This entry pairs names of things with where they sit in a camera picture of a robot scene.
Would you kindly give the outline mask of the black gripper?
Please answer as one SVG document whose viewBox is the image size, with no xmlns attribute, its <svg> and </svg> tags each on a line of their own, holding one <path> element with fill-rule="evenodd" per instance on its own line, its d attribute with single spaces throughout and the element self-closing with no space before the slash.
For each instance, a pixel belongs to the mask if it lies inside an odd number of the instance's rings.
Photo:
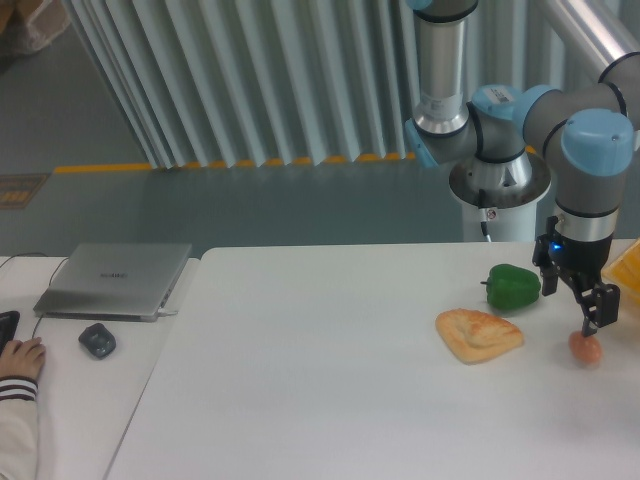
<svg viewBox="0 0 640 480">
<path fill-rule="evenodd" d="M 559 280 L 580 295 L 581 334 L 590 337 L 619 317 L 620 289 L 602 283 L 601 277 L 612 236 L 593 242 L 574 240 L 562 235 L 559 225 L 557 215 L 547 218 L 545 232 L 536 238 L 532 263 L 540 270 L 542 296 L 554 294 Z"/>
</svg>

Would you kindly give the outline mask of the cream sleeved forearm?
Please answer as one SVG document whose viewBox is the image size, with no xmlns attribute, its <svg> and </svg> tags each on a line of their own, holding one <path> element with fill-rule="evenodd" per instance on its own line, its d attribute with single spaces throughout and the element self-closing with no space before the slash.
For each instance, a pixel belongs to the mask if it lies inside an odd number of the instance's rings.
<svg viewBox="0 0 640 480">
<path fill-rule="evenodd" d="M 38 466 L 38 385 L 26 377 L 1 379 L 1 478 L 35 479 Z"/>
</svg>

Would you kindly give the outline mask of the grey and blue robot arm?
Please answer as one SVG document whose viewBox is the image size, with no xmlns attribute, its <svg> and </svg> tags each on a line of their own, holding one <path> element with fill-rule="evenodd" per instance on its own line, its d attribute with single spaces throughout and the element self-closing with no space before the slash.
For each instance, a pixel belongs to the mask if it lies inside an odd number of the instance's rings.
<svg viewBox="0 0 640 480">
<path fill-rule="evenodd" d="M 421 98 L 405 125 L 426 167 L 451 163 L 451 192 L 490 221 L 533 206 L 554 189 L 555 210 L 535 242 L 542 292 L 559 283 L 593 336 L 618 317 L 620 291 L 603 281 L 639 135 L 639 44 L 599 1 L 543 1 L 540 9 L 594 84 L 576 93 L 538 85 L 486 85 L 463 97 L 467 21 L 473 1 L 412 1 L 419 33 Z"/>
</svg>

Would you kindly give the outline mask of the person's bare hand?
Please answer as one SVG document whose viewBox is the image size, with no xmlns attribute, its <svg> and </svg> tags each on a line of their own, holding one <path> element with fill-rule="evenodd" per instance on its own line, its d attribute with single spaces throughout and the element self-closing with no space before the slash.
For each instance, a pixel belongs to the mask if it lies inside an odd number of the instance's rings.
<svg viewBox="0 0 640 480">
<path fill-rule="evenodd" d="M 1 353 L 1 378 L 23 378 L 37 381 L 45 360 L 46 347 L 40 337 L 24 342 L 11 340 Z"/>
</svg>

